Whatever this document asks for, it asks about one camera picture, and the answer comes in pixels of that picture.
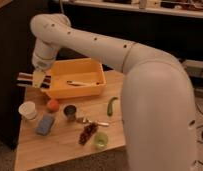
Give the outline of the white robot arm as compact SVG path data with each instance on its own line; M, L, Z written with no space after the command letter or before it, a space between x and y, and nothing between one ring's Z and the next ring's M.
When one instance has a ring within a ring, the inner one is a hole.
M193 86L173 55L71 27L63 14L30 21L32 64L46 71L67 47L124 74L121 110L130 171L198 171Z

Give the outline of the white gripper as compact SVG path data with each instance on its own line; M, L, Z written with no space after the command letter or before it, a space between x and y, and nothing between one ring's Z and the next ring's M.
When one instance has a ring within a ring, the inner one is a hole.
M32 64L35 68L32 76L32 85L39 88L45 78L46 70L49 70L56 59L55 51L34 51Z

